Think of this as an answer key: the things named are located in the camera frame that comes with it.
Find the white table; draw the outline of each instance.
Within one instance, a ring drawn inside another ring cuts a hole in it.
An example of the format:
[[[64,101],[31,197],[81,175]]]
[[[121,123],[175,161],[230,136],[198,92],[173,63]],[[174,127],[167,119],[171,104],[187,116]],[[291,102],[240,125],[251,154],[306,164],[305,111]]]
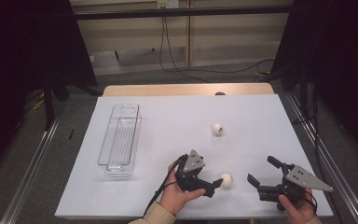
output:
[[[139,104],[142,115],[135,171],[121,179],[106,176],[97,164],[116,104]],[[212,133],[216,122],[225,127],[220,137]],[[278,95],[101,97],[55,216],[141,217],[168,165],[191,149],[206,163],[199,178],[212,182],[230,173],[234,183],[230,189],[216,189],[212,198],[188,203],[177,214],[179,219],[283,217],[276,203],[259,201],[247,175],[252,174],[262,185],[281,183],[282,171],[269,164],[267,156],[312,172]],[[324,194],[313,193],[318,216],[332,216]]]

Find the sleeve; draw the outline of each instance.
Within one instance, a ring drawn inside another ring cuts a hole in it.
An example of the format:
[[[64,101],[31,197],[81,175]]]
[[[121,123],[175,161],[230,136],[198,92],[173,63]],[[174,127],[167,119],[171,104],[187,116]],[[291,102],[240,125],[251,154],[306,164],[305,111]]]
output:
[[[319,220],[318,217],[314,216],[310,221],[308,221],[306,224],[322,224],[321,220]]]
[[[159,203],[153,202],[144,218],[134,220],[131,224],[173,224],[175,220],[176,216],[161,207]]]

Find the white ball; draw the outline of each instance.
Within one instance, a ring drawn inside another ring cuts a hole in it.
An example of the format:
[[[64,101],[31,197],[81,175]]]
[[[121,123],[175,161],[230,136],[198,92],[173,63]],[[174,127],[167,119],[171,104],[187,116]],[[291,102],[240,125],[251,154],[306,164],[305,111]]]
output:
[[[222,186],[226,189],[232,185],[232,176],[230,174],[222,174],[220,178],[223,179]]]
[[[219,123],[215,123],[212,130],[214,134],[220,135],[223,132],[223,126]]]

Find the clear plastic container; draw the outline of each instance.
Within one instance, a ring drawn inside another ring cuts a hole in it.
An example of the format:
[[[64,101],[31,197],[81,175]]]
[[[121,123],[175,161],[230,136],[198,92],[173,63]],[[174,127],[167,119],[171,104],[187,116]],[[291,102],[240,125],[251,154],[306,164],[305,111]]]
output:
[[[141,120],[139,105],[114,105],[98,160],[107,175],[132,175]]]

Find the hand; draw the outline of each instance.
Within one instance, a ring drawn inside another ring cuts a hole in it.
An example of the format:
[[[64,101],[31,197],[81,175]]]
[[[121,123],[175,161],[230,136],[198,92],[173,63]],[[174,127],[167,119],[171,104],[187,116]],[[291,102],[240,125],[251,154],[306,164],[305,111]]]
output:
[[[312,202],[312,191],[310,189],[305,189],[305,191],[308,192],[305,193],[305,197]],[[286,196],[280,195],[279,201],[286,209],[287,222],[289,224],[304,224],[315,216],[312,205],[304,200],[301,200],[296,205],[293,205]]]
[[[171,164],[168,168],[169,171],[171,170],[172,166],[173,164]],[[170,184],[173,182],[176,182],[174,170],[171,172],[170,177],[165,184]],[[164,189],[164,191],[162,191],[159,204],[168,212],[175,215],[185,206],[187,202],[199,198],[205,194],[205,192],[205,189],[196,189],[191,192],[183,192],[176,183],[170,184]]]

